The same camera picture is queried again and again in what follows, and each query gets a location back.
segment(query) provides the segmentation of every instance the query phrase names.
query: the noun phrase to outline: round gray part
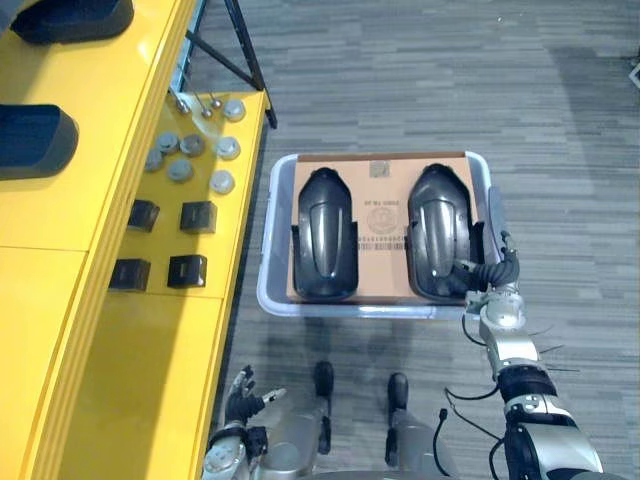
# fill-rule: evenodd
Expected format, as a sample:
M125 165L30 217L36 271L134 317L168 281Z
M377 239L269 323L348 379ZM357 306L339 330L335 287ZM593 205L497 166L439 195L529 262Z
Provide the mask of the round gray part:
M233 179L233 175L226 170L218 170L211 175L211 180L209 180L209 186L211 189L222 195L226 195L233 187L235 187L236 182Z
M179 158L169 165L167 169L167 176L174 182L182 183L186 182L193 175L193 167L191 162L186 158Z
M222 137L216 144L216 155L223 160L233 160L240 155L240 144L235 137Z
M145 172L155 172L162 168L164 164L164 157L162 156L162 152L157 147L149 150L147 154L147 160L144 162L144 171Z
M165 155L175 153L180 146L180 138L173 132L161 133L156 140L156 147Z
M247 110L244 108L242 100L229 100L224 106L224 116L230 122L239 122L244 118L246 113Z
M202 152L204 152L204 139L197 133L187 135L180 141L180 151L187 157L202 155Z

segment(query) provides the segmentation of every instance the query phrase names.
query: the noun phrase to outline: screw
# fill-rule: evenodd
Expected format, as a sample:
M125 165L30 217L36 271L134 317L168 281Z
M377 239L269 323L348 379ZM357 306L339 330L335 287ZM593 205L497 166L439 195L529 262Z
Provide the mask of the screw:
M193 96L196 97L196 100L200 104L200 108L201 108L200 113L204 118L211 118L213 116L213 111L210 108L207 108L204 105L204 103L202 103L202 100L200 100L200 97L198 97L195 89L193 88L193 84L191 83L191 80L189 79L189 77L184 75L184 71L182 73L183 73L182 78L184 79L184 82L187 84L187 88L191 90L191 93L193 93Z
M213 96L211 92L209 92L209 97L211 98L211 108L214 110L218 110L222 107L222 101Z
M176 99L176 108L181 114L185 115L191 112L191 109L189 108L189 105L187 105L187 102L178 97L178 93L173 89L173 87L169 87L169 92Z

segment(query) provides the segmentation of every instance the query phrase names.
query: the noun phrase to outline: black metal stand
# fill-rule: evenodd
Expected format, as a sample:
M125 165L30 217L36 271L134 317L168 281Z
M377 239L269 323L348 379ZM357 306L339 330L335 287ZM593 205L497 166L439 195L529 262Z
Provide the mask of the black metal stand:
M238 0L225 0L224 3L227 6L229 17L231 17L233 28L236 31L236 35L238 36L240 47L242 48L242 53L244 54L244 58L247 61L247 65L249 66L251 75L246 74L240 67L235 65L231 60L229 60L222 53L205 42L194 32L187 30L186 37L187 39L191 40L191 42L196 47L200 48L207 55L220 62L224 67L237 75L238 78L251 85L251 87L255 88L256 90L264 90L264 92L267 94L267 100L269 102L269 107L265 112L267 114L267 119L269 120L269 125L273 129L278 128L278 119L276 118L276 112L273 109L271 97L269 96L269 90L267 89L267 85L264 82L262 70L260 70L260 64L258 63L256 52L254 51L253 44L251 43L249 30L247 29L247 25L244 23L244 17L242 16L242 11L240 10Z

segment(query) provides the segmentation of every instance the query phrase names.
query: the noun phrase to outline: yellow shelf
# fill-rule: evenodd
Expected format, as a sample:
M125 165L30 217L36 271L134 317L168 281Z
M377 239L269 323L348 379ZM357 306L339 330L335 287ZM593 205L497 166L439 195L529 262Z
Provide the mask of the yellow shelf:
M56 478L71 412L193 0L137 0L110 40L0 37L0 103L52 103L77 123L69 165L0 182L0 478Z
M267 100L264 92L216 94L240 98L246 117L224 122L221 112L204 120L195 99L182 98L192 114L180 115L173 99L162 110L156 135L199 133L205 152L191 159L193 177L168 180L169 163L143 175L136 198L151 200L160 213L150 233L127 231L119 258L151 263L144 293L109 292L104 303L73 414L61 478L194 479L201 472L218 382L219 365L242 251L260 134ZM219 136L232 135L241 146L234 160L212 153ZM232 173L227 195L209 189L213 171ZM210 200L217 206L215 233L179 230L183 202ZM172 255L207 257L206 287L167 288Z

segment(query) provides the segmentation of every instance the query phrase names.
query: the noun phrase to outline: white plastic tray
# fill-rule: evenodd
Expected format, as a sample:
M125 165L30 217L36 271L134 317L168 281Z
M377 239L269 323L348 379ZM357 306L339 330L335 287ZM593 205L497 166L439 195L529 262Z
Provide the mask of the white plastic tray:
M475 192L478 221L485 222L485 261L500 261L498 248L489 233L488 197L491 179L487 162L480 155L466 152L473 189ZM267 312L280 317L366 317L366 318L437 318L459 320L462 306L451 305L354 305L298 303L287 296L289 242L291 239L291 209L297 154L282 157L271 170L267 215L262 238L262 259L258 273L258 303Z

